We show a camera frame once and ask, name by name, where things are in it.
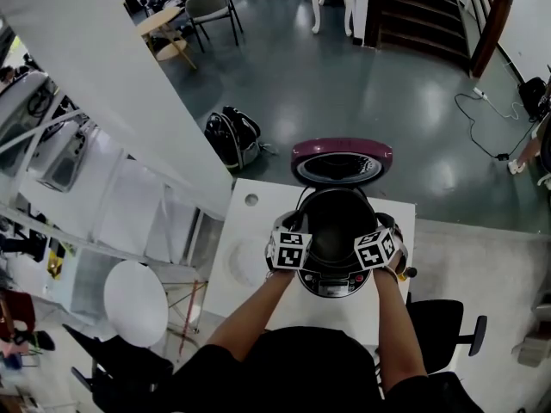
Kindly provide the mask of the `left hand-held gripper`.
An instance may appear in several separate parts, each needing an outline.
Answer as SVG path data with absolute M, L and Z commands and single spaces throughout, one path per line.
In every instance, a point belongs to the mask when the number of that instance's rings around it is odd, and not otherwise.
M 303 269 L 312 239 L 313 235 L 308 234 L 308 217 L 304 213 L 285 213 L 277 218 L 275 231 L 271 232 L 265 250 L 269 270 Z

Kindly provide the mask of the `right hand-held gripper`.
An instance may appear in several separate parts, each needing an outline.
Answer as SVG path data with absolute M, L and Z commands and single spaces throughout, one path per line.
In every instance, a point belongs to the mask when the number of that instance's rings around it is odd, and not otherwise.
M 354 251 L 362 269 L 393 268 L 395 258 L 407 260 L 402 231 L 394 217 L 376 213 L 377 230 L 357 237 Z

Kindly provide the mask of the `black pot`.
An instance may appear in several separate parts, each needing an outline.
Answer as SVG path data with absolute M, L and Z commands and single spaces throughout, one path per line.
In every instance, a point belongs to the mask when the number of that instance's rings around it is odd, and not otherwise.
M 352 189 L 327 188 L 307 196 L 299 211 L 308 217 L 308 233 L 313 235 L 305 269 L 340 272 L 360 268 L 354 241 L 377 228 L 368 200 Z

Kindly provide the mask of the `person's right forearm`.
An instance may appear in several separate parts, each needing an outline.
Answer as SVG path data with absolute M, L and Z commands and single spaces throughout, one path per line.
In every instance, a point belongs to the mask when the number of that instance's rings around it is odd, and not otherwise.
M 373 272 L 379 296 L 379 356 L 381 383 L 388 393 L 398 383 L 426 377 L 421 348 L 399 285 L 385 269 Z

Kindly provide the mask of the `person's left forearm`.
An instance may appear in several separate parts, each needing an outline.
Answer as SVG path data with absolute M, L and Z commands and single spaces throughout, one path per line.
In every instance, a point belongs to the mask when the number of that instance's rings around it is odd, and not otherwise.
M 208 338 L 206 344 L 227 350 L 237 361 L 243 361 L 264 333 L 294 271 L 276 270 L 269 278 Z

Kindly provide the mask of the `maroon rice cooker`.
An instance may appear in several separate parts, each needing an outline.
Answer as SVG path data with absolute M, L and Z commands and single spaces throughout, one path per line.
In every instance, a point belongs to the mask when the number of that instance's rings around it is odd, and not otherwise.
M 392 163 L 392 148 L 380 142 L 358 138 L 324 138 L 295 145 L 291 170 L 294 177 L 306 188 L 311 188 L 313 193 L 327 188 L 348 188 L 368 200 L 362 186 L 383 177 Z M 306 198 L 299 199 L 291 213 L 299 212 Z M 304 265 L 298 272 L 301 284 L 309 292 L 328 299 L 350 296 L 360 289 L 369 275 L 369 270 L 361 266 L 340 272 L 321 272 L 307 270 Z

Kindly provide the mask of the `white square table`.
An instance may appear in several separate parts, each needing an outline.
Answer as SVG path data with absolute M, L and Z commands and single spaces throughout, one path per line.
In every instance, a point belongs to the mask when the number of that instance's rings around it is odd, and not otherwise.
M 296 186 L 237 181 L 208 280 L 206 311 L 229 317 L 259 288 L 244 287 L 232 278 L 227 269 L 229 250 L 247 237 L 260 237 L 267 244 L 276 219 L 293 211 L 304 198 L 306 193 Z M 294 277 L 267 324 L 270 330 L 289 326 L 341 330 L 363 345 L 377 344 L 379 298 L 374 279 L 364 280 L 350 296 L 328 299 L 309 292 Z

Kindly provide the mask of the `black backpack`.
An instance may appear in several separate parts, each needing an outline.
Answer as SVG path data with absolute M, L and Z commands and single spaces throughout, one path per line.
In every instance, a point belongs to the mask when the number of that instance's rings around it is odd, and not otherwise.
M 209 115 L 204 136 L 232 174 L 255 162 L 263 152 L 278 154 L 272 145 L 260 140 L 259 125 L 232 106 L 224 106 L 221 113 Z

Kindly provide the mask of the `black bag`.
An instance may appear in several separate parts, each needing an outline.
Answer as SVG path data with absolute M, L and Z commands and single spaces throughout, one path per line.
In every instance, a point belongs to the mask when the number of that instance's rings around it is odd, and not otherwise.
M 542 99 L 546 93 L 547 85 L 540 77 L 533 77 L 529 81 L 520 83 L 518 94 L 523 107 L 532 119 L 540 116 Z

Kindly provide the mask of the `grey small box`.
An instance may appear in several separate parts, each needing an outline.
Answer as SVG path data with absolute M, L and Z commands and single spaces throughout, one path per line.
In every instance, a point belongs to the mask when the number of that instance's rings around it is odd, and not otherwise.
M 519 364 L 539 367 L 548 358 L 548 350 L 548 340 L 526 336 L 511 352 L 517 357 Z

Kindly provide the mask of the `dark wooden staircase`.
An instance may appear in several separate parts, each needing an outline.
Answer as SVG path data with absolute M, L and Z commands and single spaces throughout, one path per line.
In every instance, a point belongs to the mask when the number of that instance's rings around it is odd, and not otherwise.
M 514 0 L 470 0 L 479 34 L 470 49 L 460 0 L 368 0 L 363 45 L 400 46 L 443 59 L 470 77 L 483 75 L 498 48 Z

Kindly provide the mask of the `white metal shelving rack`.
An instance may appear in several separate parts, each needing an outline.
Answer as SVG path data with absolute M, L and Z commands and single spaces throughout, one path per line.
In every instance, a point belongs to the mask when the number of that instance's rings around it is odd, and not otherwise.
M 28 71 L 0 82 L 0 217 L 80 250 L 187 267 L 202 214 Z

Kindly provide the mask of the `yellow black box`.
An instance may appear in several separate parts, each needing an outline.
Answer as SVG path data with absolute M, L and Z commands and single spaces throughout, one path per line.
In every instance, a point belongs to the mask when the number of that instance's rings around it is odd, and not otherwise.
M 62 246 L 49 252 L 46 271 L 54 280 L 60 279 L 64 258 L 65 249 Z

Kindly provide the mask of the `round wooden table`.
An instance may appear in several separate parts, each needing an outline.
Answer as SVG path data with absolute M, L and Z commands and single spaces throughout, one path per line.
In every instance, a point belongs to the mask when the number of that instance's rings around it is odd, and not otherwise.
M 136 26 L 136 29 L 139 36 L 142 39 L 145 39 L 148 49 L 158 62 L 180 56 L 194 71 L 196 71 L 197 66 L 186 53 L 186 49 L 189 46 L 188 42 L 170 26 L 170 22 L 180 15 L 182 11 L 183 9 L 179 7 L 163 9 L 158 13 L 145 18 L 144 21 Z M 169 44 L 158 52 L 154 51 L 152 45 L 152 33 L 154 31 L 159 31 L 161 35 L 169 41 Z

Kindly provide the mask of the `black chrome-frame chair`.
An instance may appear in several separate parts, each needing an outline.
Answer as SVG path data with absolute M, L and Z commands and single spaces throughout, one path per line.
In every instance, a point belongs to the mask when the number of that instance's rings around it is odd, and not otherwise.
M 75 367 L 71 373 L 103 413 L 154 413 L 155 391 L 174 372 L 170 361 L 120 336 L 103 342 L 63 327 L 92 359 L 89 377 Z

